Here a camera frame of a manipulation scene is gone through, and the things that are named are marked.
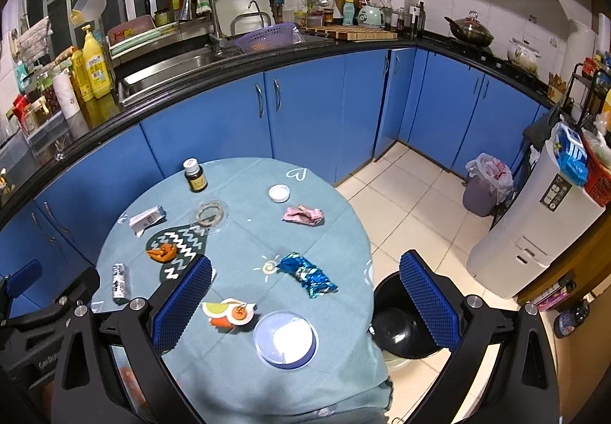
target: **purple plastic basket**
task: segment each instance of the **purple plastic basket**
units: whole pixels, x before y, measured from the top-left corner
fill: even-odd
[[[293,23],[275,24],[267,28],[252,31],[235,41],[242,52],[261,52],[293,44]]]

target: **appliance control label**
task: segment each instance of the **appliance control label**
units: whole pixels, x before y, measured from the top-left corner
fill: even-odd
[[[571,186],[572,184],[566,181],[560,174],[557,174],[545,195],[540,199],[540,202],[554,212],[568,194]]]

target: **blue wet wipes package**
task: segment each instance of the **blue wet wipes package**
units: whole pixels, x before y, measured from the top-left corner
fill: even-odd
[[[573,184],[583,186],[588,180],[588,156],[581,138],[564,123],[558,123],[556,128],[553,141],[558,165]]]
[[[290,253],[280,260],[278,269],[299,281],[310,298],[337,291],[337,285],[333,284],[323,271],[298,253]]]

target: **round table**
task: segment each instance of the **round table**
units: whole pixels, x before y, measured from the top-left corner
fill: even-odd
[[[203,192],[190,192],[179,172],[141,195],[119,218],[100,252],[101,286],[92,310],[122,308],[112,301],[112,265],[117,262],[128,269],[130,298],[151,296],[167,267],[149,258],[147,243],[164,230],[187,229],[200,203],[220,200],[228,207],[227,219],[204,243],[194,242],[217,271],[205,301],[256,303],[260,316],[293,311],[316,329],[319,348],[305,367],[274,368],[258,357],[252,330],[221,332],[198,308],[176,348],[163,356],[191,404],[204,420],[215,423],[305,422],[346,411],[382,416],[390,387],[382,353],[368,333],[372,256],[352,207],[313,172],[280,161],[226,159],[203,167],[209,181]],[[274,184],[290,188],[287,202],[269,198]],[[324,224],[282,221],[286,208],[300,203],[321,209]],[[136,238],[129,218],[158,205],[166,221]],[[295,278],[274,271],[274,263],[290,252],[314,262],[338,291],[311,299]],[[126,364],[124,352],[116,356],[120,367]]]

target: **blue foil wrapper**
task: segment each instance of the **blue foil wrapper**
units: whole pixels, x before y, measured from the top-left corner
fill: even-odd
[[[323,271],[298,253],[293,252],[280,260],[278,269],[299,281],[310,298],[337,291],[337,285],[332,283]]]

